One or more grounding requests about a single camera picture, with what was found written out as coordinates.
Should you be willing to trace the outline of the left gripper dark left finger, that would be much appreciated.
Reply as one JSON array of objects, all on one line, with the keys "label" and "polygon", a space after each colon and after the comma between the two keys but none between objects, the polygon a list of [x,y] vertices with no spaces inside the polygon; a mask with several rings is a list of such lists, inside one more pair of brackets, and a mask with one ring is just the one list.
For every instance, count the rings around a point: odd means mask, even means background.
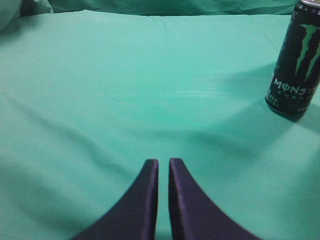
[{"label": "left gripper dark left finger", "polygon": [[159,161],[147,159],[117,203],[77,240],[154,240],[158,213]]}]

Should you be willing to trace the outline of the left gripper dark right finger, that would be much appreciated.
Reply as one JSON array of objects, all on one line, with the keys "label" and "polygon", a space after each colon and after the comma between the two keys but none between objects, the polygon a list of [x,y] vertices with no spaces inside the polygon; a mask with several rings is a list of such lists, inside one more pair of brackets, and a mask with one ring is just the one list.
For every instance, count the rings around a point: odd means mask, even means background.
[{"label": "left gripper dark right finger", "polygon": [[180,158],[169,160],[168,210],[173,240],[258,240],[200,188]]}]

